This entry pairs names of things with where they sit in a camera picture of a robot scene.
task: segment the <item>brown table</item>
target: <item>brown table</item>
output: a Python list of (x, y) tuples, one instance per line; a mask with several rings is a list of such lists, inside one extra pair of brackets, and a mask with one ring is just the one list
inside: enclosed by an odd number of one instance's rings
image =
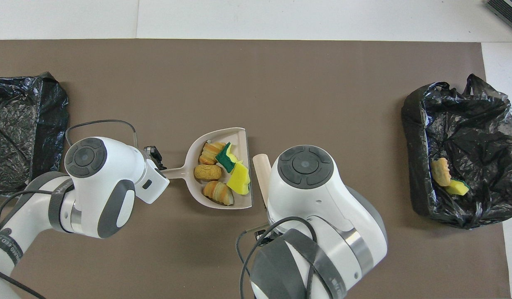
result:
[[(434, 81), (482, 78), (480, 44), (262, 40), (0, 41), (0, 76), (50, 71), (68, 91), (70, 125), (123, 119), (169, 168), (199, 136), (245, 127), (251, 155), (290, 146), (330, 152), (343, 181), (379, 210), (389, 253), (348, 298), (509, 297), (501, 224), (473, 231), (411, 209), (403, 100)], [(74, 132), (131, 142), (123, 125)], [(234, 242), (266, 221), (254, 206), (206, 208), (173, 180), (106, 240), (46, 231), (13, 277), (48, 298), (239, 298)], [(252, 238), (241, 250), (248, 253)]]

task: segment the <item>yellow sponge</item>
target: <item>yellow sponge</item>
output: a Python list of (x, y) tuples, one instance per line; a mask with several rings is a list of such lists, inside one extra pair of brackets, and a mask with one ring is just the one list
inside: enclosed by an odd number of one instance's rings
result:
[(470, 188), (463, 181), (451, 179), (450, 185), (444, 187), (444, 189), (450, 194), (465, 195)]
[(249, 183), (251, 178), (249, 176), (249, 169), (245, 165), (237, 162), (232, 171), (232, 176), (226, 183), (232, 191), (237, 194), (245, 195), (249, 193)]

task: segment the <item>wooden handle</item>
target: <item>wooden handle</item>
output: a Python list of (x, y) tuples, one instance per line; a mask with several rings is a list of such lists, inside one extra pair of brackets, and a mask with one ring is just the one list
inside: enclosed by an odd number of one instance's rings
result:
[(269, 177), (271, 176), (271, 163), (269, 163), (269, 157), (267, 157), (266, 154), (256, 155), (252, 157), (252, 164), (254, 165), (256, 178), (260, 185), (263, 203), (267, 208), (267, 198), (269, 198)]

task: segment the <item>white tile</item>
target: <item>white tile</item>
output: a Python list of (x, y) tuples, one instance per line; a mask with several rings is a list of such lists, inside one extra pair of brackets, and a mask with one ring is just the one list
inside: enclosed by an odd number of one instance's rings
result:
[[(482, 52), (487, 83), (506, 93), (512, 105), (512, 43), (483, 43)], [(503, 234), (512, 297), (512, 218), (503, 223)]]
[(0, 0), (0, 39), (134, 38), (139, 0)]
[(482, 0), (140, 0), (138, 38), (512, 42)]

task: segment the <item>black plastic bag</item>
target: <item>black plastic bag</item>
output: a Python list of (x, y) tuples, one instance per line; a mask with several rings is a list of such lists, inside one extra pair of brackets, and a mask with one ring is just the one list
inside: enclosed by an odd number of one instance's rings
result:
[(66, 91), (48, 72), (0, 78), (0, 196), (58, 170), (67, 105)]
[[(471, 74), (463, 94), (446, 82), (405, 100), (411, 202), (415, 212), (471, 229), (512, 217), (512, 114), (507, 95)], [(448, 160), (452, 178), (470, 187), (450, 195), (431, 178), (430, 162)]]

